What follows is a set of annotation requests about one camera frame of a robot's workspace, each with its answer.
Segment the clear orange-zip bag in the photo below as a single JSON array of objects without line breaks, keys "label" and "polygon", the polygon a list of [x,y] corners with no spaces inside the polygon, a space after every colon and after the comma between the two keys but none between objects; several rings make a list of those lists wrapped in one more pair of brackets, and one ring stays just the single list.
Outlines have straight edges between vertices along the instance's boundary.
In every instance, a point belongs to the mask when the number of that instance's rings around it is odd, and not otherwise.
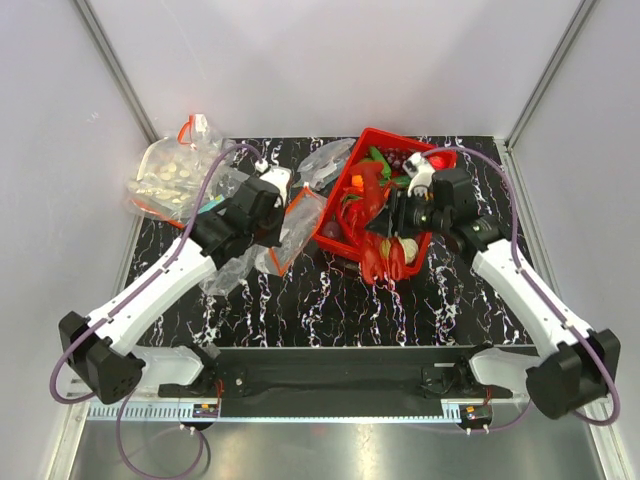
[{"label": "clear orange-zip bag", "polygon": [[227,296],[256,270],[282,276],[309,243],[319,224],[327,199],[314,192],[308,182],[287,207],[279,247],[252,246],[239,258],[232,259],[215,275],[200,283],[207,295]]}]

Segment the red toy lobster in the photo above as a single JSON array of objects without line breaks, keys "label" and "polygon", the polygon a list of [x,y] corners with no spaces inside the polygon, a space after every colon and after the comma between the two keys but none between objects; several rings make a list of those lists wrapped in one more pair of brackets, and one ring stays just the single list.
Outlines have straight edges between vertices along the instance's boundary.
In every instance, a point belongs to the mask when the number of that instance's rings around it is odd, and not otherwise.
[{"label": "red toy lobster", "polygon": [[392,182],[380,185],[382,166],[374,161],[361,162],[350,170],[352,178],[360,177],[365,188],[365,212],[361,215],[364,232],[361,234],[360,271],[368,284],[377,280],[400,281],[406,278],[406,264],[399,239],[385,231],[376,233],[368,225],[386,205]]}]

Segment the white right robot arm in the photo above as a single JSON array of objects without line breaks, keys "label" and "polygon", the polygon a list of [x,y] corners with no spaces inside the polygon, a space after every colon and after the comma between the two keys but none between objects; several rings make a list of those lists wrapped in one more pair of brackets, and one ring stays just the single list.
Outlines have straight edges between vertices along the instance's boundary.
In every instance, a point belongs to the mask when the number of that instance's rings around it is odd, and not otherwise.
[{"label": "white right robot arm", "polygon": [[499,221],[482,215],[470,176],[458,169],[434,173],[429,186],[394,190],[386,230],[401,237],[418,233],[443,236],[516,315],[535,346],[533,356],[497,347],[473,350],[454,371],[454,384],[466,396],[488,386],[525,394],[550,419],[577,413],[609,397],[612,411],[601,425],[621,412],[615,385],[621,343],[609,329],[597,331],[573,313],[542,281],[507,237]]}]

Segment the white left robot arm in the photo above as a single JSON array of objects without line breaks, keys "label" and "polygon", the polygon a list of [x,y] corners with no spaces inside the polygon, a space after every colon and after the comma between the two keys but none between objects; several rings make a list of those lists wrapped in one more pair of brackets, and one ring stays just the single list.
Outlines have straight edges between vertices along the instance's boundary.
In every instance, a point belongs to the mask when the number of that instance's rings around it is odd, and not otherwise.
[{"label": "white left robot arm", "polygon": [[213,392],[216,362],[202,348],[181,344],[144,348],[145,331],[201,281],[255,245],[278,245],[289,169],[274,167],[249,177],[234,195],[197,215],[170,249],[114,299],[89,315],[69,312],[59,323],[63,360],[103,404],[150,387],[162,397]]}]

